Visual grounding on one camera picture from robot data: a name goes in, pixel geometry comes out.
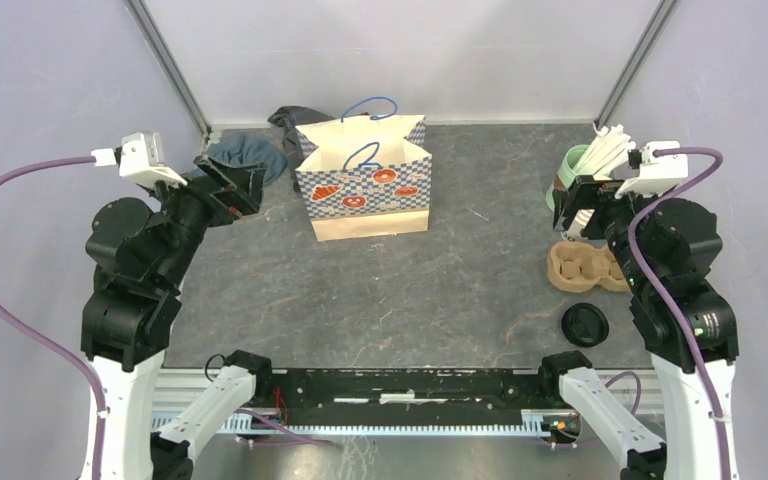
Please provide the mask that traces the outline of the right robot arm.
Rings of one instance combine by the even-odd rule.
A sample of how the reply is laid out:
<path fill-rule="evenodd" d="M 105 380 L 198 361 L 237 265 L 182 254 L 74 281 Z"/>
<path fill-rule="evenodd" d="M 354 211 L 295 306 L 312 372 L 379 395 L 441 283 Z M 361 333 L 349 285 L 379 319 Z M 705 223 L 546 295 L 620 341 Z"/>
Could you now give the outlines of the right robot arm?
<path fill-rule="evenodd" d="M 630 310 L 663 388 L 667 434 L 646 432 L 597 383 L 579 351 L 546 356 L 537 392 L 567 404 L 614 456 L 622 479 L 734 479 L 731 383 L 739 353 L 733 309 L 708 282 L 722 240 L 717 218 L 686 200 L 684 187 L 646 196 L 618 180 L 576 178 L 553 198 L 553 225 L 567 230 L 588 210 L 588 239 L 602 240 L 630 288 Z"/>

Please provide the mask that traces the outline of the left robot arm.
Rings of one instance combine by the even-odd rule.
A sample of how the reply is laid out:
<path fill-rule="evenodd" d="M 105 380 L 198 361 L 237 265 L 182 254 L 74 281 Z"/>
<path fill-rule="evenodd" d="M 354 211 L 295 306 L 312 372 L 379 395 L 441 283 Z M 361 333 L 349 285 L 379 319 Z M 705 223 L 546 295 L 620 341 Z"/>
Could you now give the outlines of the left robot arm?
<path fill-rule="evenodd" d="M 153 429 L 155 387 L 180 308 L 181 285 L 213 227 L 258 212 L 266 168 L 227 166 L 208 156 L 197 175 L 149 170 L 147 192 L 102 207 L 85 249 L 95 262 L 82 312 L 81 349 L 99 378 L 92 401 L 105 424 L 87 454 L 92 479 L 188 479 L 212 436 L 233 412 L 266 405 L 272 363 L 244 351 L 227 355 L 217 377 L 176 418 Z"/>

